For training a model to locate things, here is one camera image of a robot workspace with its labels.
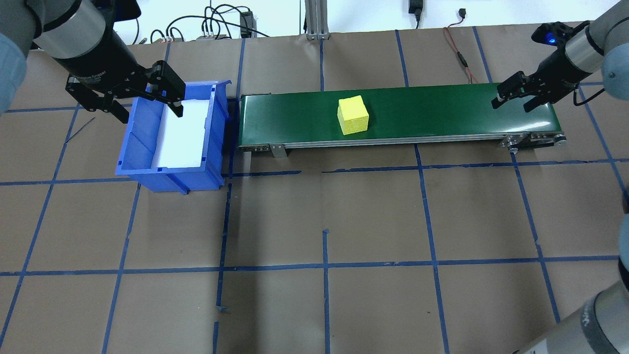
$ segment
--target green conveyor belt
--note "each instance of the green conveyor belt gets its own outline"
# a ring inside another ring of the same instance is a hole
[[[240,117],[243,150],[269,144],[292,147],[500,139],[508,134],[561,133],[552,105],[525,113],[525,99],[491,107],[497,84],[361,89],[244,96]],[[340,98],[362,95],[366,132],[343,135]]]

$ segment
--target blue bin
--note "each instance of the blue bin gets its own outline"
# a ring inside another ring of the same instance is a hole
[[[200,81],[186,83],[185,100],[209,100],[205,121],[201,165],[190,168],[151,168],[157,149],[162,113],[168,106],[158,101],[135,98],[120,150],[116,175],[129,176],[152,191],[217,190],[225,184],[221,176],[223,135],[227,112],[225,88],[231,81]],[[184,116],[186,119],[186,102]]]

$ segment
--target metal post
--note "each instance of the metal post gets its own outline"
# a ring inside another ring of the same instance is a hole
[[[328,0],[306,0],[306,38],[328,39]]]

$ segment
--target cable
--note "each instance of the cable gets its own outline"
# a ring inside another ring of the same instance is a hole
[[[210,20],[210,23],[212,21],[216,21],[216,24],[218,25],[218,32],[216,32],[216,36],[212,36],[215,38],[218,38],[218,36],[221,35],[221,23],[218,22],[218,20],[216,20],[215,18],[206,18],[202,23],[201,23],[201,31],[203,32],[203,35],[205,37],[210,37],[210,30],[208,29],[208,20]]]
[[[212,32],[214,32],[214,28],[213,28],[213,26],[212,26],[212,20],[214,20],[214,14],[218,14],[218,16],[220,16],[221,20],[223,20],[223,21],[225,21],[225,18],[223,17],[223,13],[218,12],[218,10],[217,10],[218,8],[213,8],[213,7],[211,7],[211,6],[206,6],[206,7],[205,7],[205,10],[203,11],[203,15],[204,15],[206,18],[208,17],[208,9],[212,10],[212,15],[210,15],[210,17],[209,17],[209,19],[210,19],[210,22],[209,22],[209,30],[210,30],[210,31],[212,31]],[[203,22],[205,23],[205,29],[207,30],[207,29],[208,29],[208,22],[207,22],[207,20],[204,20]],[[230,28],[229,28],[229,27],[227,27],[227,26],[225,26],[225,28],[227,29],[227,36],[228,36],[228,37],[230,37],[230,38],[232,38],[232,37],[231,37],[231,31],[230,31]]]
[[[175,35],[173,35],[173,34],[172,34],[172,30],[177,30],[177,32],[179,32],[179,35],[181,36],[181,41],[182,41],[182,42],[185,42],[185,41],[186,41],[186,40],[184,39],[184,34],[183,34],[183,33],[181,33],[181,31],[180,31],[177,27],[175,27],[175,26],[173,26],[173,27],[171,27],[171,28],[170,28],[170,36],[172,37],[172,40],[173,40],[173,41],[175,40]]]
[[[586,99],[585,101],[577,103],[577,90],[574,90],[574,95],[572,96],[572,102],[577,107],[582,106],[592,101],[593,99],[597,98],[603,92],[605,92],[605,88],[600,89],[597,93],[593,94],[592,96],[590,96],[590,98]]]
[[[467,61],[465,60],[465,57],[459,51],[459,48],[457,47],[457,44],[454,42],[454,38],[452,37],[452,34],[450,33],[450,27],[460,25],[461,23],[463,23],[463,21],[465,20],[465,15],[466,15],[465,9],[459,9],[459,16],[461,16],[461,20],[459,22],[449,24],[448,27],[443,27],[443,32],[447,34],[448,37],[450,38],[450,41],[452,43],[452,48],[456,52],[457,57],[459,58],[459,62],[461,63],[461,65],[463,65],[464,71],[466,72],[465,75],[467,76],[467,74],[469,74],[468,83],[472,84],[474,81],[478,83],[478,80],[472,73],[472,69],[470,69],[470,67],[467,65]]]
[[[135,31],[135,39],[133,40],[133,43],[131,43],[132,45],[138,41],[138,37],[140,36],[140,22],[137,18],[135,19],[135,24],[137,25],[138,29]]]
[[[159,34],[162,36],[162,38],[165,38],[166,36],[164,35],[164,33],[160,30],[153,30],[153,32],[151,32],[151,43],[153,43],[153,35],[155,34],[155,32],[159,32]]]
[[[172,26],[175,22],[177,22],[177,21],[179,21],[179,20],[183,20],[184,18],[203,18],[203,19],[206,19],[207,17],[205,17],[205,16],[200,16],[200,15],[196,15],[196,14],[189,14],[189,15],[186,15],[186,16],[181,16],[181,17],[179,17],[179,18],[176,18],[176,19],[172,20],[172,21],[168,24],[168,26],[166,27],[166,29],[167,29],[167,30],[170,30],[170,27],[171,27],[171,26]],[[214,19],[214,21],[218,21],[218,22],[224,23],[224,24],[226,24],[226,25],[232,25],[232,26],[236,26],[236,27],[239,27],[239,28],[244,28],[244,29],[249,30],[249,31],[251,31],[251,32],[258,33],[259,35],[263,35],[263,36],[265,36],[265,37],[269,37],[268,35],[266,35],[266,34],[264,34],[264,33],[260,32],[260,31],[254,30],[253,28],[249,28],[249,27],[245,27],[245,26],[236,25],[235,23],[231,23],[231,22],[227,22],[227,21],[217,20],[216,18]]]
[[[220,9],[220,8],[222,8],[222,7],[227,7],[227,8],[229,8],[229,9],[228,9],[228,10],[226,10],[226,11],[221,12],[221,11],[219,11],[219,9]],[[242,18],[242,19],[244,20],[244,22],[245,22],[245,27],[249,28],[249,23],[247,23],[247,18],[246,18],[246,17],[245,17],[245,15],[242,13],[242,11],[240,11],[240,8],[247,9],[247,11],[251,12],[251,9],[250,9],[249,7],[247,7],[247,6],[233,6],[233,5],[229,5],[229,4],[220,4],[219,6],[215,7],[215,8],[214,8],[214,10],[212,10],[212,15],[211,15],[211,17],[213,18],[213,17],[214,17],[214,14],[216,13],[216,14],[218,14],[219,16],[221,16],[221,19],[222,19],[223,21],[225,21],[225,19],[224,19],[224,17],[222,16],[222,14],[224,14],[224,13],[228,13],[228,12],[230,12],[230,11],[234,11],[234,10],[235,10],[235,11],[238,11],[238,14],[240,15],[240,18]],[[225,27],[227,28],[227,33],[229,33],[230,38],[231,38],[231,33],[230,33],[230,31],[229,31],[229,28],[228,28],[227,26],[225,26]]]

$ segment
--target yellow cube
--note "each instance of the yellow cube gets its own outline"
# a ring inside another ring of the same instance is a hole
[[[369,124],[369,113],[361,96],[338,100],[337,117],[343,135],[364,132]]]

